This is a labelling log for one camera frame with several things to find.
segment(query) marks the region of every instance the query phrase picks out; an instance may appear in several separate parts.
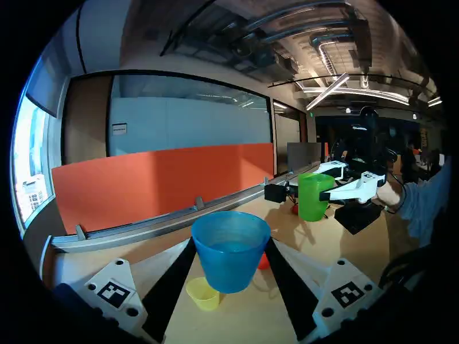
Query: person's arm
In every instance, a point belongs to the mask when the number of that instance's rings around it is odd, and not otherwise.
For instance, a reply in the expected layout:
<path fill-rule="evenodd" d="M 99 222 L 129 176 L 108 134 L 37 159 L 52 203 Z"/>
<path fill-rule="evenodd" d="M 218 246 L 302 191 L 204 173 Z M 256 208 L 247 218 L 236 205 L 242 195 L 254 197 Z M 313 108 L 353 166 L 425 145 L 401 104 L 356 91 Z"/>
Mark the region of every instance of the person's arm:
<path fill-rule="evenodd" d="M 397 210 L 402 203 L 402 197 L 404 197 L 402 185 L 388 176 L 387 182 L 382 187 L 378 188 L 376 196 L 379 201 L 387 205 L 389 208 Z"/>
<path fill-rule="evenodd" d="M 381 202 L 397 210 L 402 219 L 410 220 L 410 236 L 419 238 L 420 246 L 424 246 L 430 241 L 433 220 L 448 203 L 450 177 L 451 158 L 440 172 L 423 185 L 407 183 L 402 190 L 401 185 L 386 182 L 378 188 L 376 195 Z"/>

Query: person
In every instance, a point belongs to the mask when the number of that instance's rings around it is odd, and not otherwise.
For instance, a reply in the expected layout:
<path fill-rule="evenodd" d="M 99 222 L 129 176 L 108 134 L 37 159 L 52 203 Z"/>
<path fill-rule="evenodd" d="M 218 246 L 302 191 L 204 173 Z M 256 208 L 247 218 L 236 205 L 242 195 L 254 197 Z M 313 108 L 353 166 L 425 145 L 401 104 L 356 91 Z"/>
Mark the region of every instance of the person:
<path fill-rule="evenodd" d="M 430 171 L 429 171 L 429 177 L 432 178 L 434 175 L 436 175 L 439 171 L 441 170 L 440 166 L 440 150 L 439 149 L 434 149 L 430 153 Z"/>
<path fill-rule="evenodd" d="M 422 185 L 409 182 L 402 187 L 399 183 L 386 182 L 377 189 L 379 201 L 410 221 L 409 235 L 419 239 L 420 247 L 430 243 L 434 220 L 446 210 L 451 170 L 452 158 L 449 157 L 443 168 Z"/>
<path fill-rule="evenodd" d="M 407 147 L 403 150 L 402 159 L 402 179 L 403 183 L 417 183 L 418 182 L 418 170 L 419 167 L 416 165 L 416 159 L 414 158 L 414 142 L 410 140 Z"/>

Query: yellow cup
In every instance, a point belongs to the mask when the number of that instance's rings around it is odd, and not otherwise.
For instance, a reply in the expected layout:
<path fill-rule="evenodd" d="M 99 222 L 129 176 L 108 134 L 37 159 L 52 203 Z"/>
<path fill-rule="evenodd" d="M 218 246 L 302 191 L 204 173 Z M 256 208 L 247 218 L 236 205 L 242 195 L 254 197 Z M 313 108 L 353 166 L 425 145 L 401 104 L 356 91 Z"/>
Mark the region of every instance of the yellow cup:
<path fill-rule="evenodd" d="M 186 292 L 203 311 L 213 311 L 220 303 L 220 293 L 207 283 L 205 277 L 189 281 L 186 284 Z"/>

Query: metal bracket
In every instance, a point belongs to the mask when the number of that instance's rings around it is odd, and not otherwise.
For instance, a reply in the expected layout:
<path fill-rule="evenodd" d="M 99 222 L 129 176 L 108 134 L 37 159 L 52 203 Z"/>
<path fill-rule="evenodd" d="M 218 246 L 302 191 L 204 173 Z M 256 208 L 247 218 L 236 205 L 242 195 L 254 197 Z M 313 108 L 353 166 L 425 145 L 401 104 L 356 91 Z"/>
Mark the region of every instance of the metal bracket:
<path fill-rule="evenodd" d="M 76 225 L 75 230 L 76 230 L 76 235 L 78 236 L 78 240 L 88 239 L 88 237 L 86 236 L 86 233 L 83 232 L 83 228 L 81 228 L 80 225 Z"/>
<path fill-rule="evenodd" d="M 201 210 L 204 208 L 204 201 L 201 196 L 196 197 L 195 199 L 195 207 L 197 210 Z"/>

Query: orange wall panel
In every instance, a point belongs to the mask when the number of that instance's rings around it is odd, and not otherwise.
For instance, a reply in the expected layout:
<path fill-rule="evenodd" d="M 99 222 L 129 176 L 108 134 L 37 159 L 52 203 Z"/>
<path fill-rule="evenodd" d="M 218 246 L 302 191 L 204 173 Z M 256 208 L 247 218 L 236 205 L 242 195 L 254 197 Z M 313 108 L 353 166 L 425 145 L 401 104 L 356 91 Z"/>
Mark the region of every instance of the orange wall panel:
<path fill-rule="evenodd" d="M 191 207 L 273 177 L 272 143 L 152 151 L 52 170 L 65 230 L 121 226 Z"/>

